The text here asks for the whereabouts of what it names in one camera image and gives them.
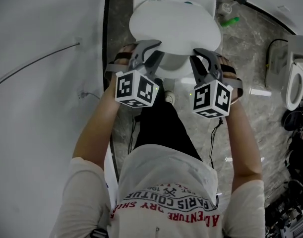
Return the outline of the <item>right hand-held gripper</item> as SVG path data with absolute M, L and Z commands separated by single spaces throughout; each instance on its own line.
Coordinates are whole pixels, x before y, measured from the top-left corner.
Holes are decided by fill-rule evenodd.
M 208 61 L 208 71 L 202 58 Z M 224 81 L 216 54 L 207 49 L 195 48 L 189 60 L 196 82 L 191 92 L 192 113 L 207 119 L 228 116 L 233 87 Z

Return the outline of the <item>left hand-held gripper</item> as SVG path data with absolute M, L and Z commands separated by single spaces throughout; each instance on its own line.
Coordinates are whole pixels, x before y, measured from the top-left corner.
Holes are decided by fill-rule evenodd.
M 161 45 L 160 40 L 138 41 L 134 58 L 128 65 L 116 72 L 115 100 L 131 108 L 151 107 L 154 104 L 159 86 L 152 79 L 165 53 L 154 51 L 144 60 L 145 53 Z

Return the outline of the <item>person's right hand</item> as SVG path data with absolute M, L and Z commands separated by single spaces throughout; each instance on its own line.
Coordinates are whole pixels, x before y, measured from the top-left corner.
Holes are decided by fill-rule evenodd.
M 231 85 L 232 87 L 242 85 L 242 80 L 238 78 L 231 62 L 223 56 L 217 56 L 217 59 L 223 73 L 223 83 Z

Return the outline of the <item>person's left hand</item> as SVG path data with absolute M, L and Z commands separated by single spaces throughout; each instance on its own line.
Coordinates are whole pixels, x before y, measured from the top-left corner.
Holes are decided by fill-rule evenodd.
M 132 53 L 135 51 L 137 44 L 123 46 L 116 54 L 114 64 L 128 66 Z

